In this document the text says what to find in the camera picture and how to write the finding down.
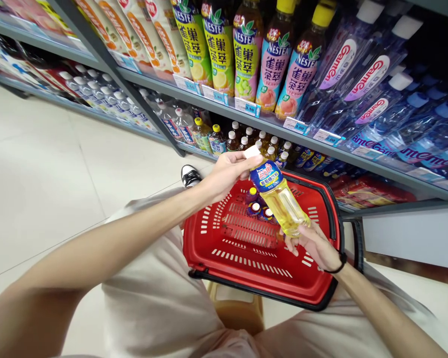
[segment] leg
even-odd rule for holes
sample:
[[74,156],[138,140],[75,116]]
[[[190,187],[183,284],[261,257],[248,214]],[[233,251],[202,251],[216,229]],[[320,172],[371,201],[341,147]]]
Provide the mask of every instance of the leg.
[[[436,317],[370,265],[365,276],[448,352]],[[340,286],[322,312],[302,311],[255,337],[273,357],[391,357],[363,312]]]
[[[109,221],[184,189],[132,201]],[[173,228],[103,283],[105,342],[112,357],[201,357],[225,333],[203,283],[188,276],[183,236]]]

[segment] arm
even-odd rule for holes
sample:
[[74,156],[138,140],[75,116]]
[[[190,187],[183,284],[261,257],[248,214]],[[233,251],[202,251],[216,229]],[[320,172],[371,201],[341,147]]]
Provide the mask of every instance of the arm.
[[39,261],[0,295],[0,357],[60,354],[75,309],[93,287],[118,273],[190,215],[220,201],[239,176],[262,161],[221,155],[197,186],[100,226]]
[[[287,247],[294,254],[294,246],[302,245],[317,264],[328,271],[337,270],[340,257],[320,227],[312,222],[311,227],[299,228],[299,239],[286,239]],[[349,263],[334,274],[334,277],[352,297],[382,341],[397,358],[448,357],[446,352],[408,318],[390,299]]]

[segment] red shopping basket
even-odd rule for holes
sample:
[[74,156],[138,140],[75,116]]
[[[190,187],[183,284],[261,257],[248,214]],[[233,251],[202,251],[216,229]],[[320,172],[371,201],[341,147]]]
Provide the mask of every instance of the red shopping basket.
[[[297,202],[343,252],[343,230],[332,191],[323,182],[283,172]],[[190,276],[205,278],[302,308],[319,311],[329,303],[336,280],[305,248],[296,257],[277,240],[279,226],[246,216],[249,180],[240,180],[223,201],[186,220],[184,255]]]

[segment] left hand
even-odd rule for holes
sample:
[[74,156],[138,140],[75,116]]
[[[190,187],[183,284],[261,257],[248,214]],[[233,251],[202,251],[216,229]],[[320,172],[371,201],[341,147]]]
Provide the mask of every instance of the left hand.
[[244,152],[222,153],[211,174],[205,177],[196,187],[204,190],[204,193],[210,199],[210,204],[221,201],[229,193],[235,182],[238,179],[247,179],[249,170],[262,163],[263,159],[262,155],[246,159]]

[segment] right hand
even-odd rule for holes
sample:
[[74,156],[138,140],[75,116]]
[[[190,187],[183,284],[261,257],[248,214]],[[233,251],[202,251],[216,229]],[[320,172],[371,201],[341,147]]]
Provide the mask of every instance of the right hand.
[[290,252],[298,256],[296,246],[301,245],[321,269],[335,271],[340,267],[341,260],[338,251],[331,245],[317,223],[311,221],[310,227],[300,225],[299,232],[301,233],[299,238],[284,235],[285,244]]

